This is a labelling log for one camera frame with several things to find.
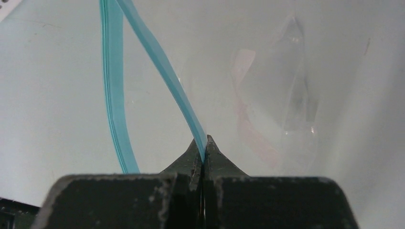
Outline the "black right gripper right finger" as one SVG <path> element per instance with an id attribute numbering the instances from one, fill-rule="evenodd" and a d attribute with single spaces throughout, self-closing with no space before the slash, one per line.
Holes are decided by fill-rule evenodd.
<path id="1" fill-rule="evenodd" d="M 207 229 L 356 229 L 340 186 L 327 177 L 252 177 L 208 137 L 203 164 Z"/>

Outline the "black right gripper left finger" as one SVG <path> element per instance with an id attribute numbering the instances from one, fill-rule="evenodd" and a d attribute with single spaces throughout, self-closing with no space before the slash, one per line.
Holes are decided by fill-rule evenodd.
<path id="1" fill-rule="evenodd" d="M 50 189 L 34 229 L 198 229 L 201 159 L 195 142 L 157 174 L 67 175 Z"/>

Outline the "clear zip bag blue zipper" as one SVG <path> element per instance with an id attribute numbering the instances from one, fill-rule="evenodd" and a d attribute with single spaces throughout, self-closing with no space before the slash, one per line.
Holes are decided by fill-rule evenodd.
<path id="1" fill-rule="evenodd" d="M 251 175 L 305 176 L 317 154 L 294 0 L 102 0 L 107 119 L 122 172 L 139 172 L 129 120 L 173 99 L 206 159 L 208 135 Z M 153 95 L 164 101 L 155 104 Z"/>

